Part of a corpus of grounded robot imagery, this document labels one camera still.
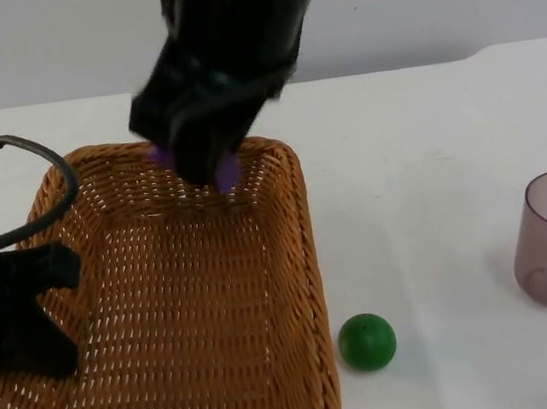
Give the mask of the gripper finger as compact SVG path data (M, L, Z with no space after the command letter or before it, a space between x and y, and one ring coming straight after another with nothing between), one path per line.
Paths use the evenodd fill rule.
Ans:
M171 147L175 173L201 187L236 183L238 161L230 143L216 130L184 133Z
M20 366L50 378L70 377L78 366L78 347L34 300L18 305L14 329Z
M49 289L76 289L80 283L81 259L60 242L13 252L10 275L20 291L28 295Z

